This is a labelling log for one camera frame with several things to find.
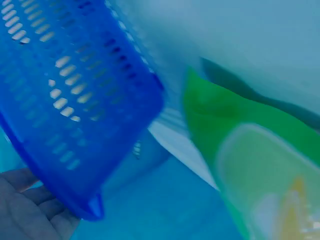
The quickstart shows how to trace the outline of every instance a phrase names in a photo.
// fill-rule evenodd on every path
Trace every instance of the yellow graphic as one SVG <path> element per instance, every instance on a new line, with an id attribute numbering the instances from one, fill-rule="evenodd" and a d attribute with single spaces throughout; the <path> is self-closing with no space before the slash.
<path id="1" fill-rule="evenodd" d="M 320 222 L 310 215 L 302 177 L 294 180 L 282 203 L 277 240 L 320 240 Z"/>

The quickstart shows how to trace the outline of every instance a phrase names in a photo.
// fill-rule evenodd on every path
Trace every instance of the blue plastic basket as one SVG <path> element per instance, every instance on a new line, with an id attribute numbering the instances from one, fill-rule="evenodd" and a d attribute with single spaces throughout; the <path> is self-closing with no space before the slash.
<path id="1" fill-rule="evenodd" d="M 75 214 L 103 218 L 100 187 L 163 108 L 163 89 L 103 0 L 3 0 L 0 123 Z"/>

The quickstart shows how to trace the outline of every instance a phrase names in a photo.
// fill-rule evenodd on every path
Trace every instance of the blue floor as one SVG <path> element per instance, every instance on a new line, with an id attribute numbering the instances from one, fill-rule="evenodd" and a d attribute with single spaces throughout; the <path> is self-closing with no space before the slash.
<path id="1" fill-rule="evenodd" d="M 1 139 L 0 144 L 0 170 L 21 165 L 13 153 L 4 154 Z M 83 221 L 72 240 L 242 239 L 218 192 L 148 132 L 140 157 L 129 154 L 103 194 L 105 220 Z"/>

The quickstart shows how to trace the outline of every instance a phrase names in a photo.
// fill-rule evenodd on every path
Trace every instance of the plastic packaging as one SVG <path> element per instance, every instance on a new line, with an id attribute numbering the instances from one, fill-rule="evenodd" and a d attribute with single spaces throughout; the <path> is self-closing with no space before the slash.
<path id="1" fill-rule="evenodd" d="M 209 70 L 235 78 L 215 64 Z M 318 239 L 320 135 L 193 70 L 184 103 L 192 140 L 245 239 Z"/>

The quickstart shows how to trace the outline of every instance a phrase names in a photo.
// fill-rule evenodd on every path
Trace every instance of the green package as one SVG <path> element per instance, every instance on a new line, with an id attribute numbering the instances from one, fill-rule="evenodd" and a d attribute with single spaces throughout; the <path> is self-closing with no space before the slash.
<path id="1" fill-rule="evenodd" d="M 241 85 L 214 64 L 206 74 Z M 320 136 L 314 129 L 192 69 L 183 104 L 191 139 L 246 239 L 320 239 Z"/>

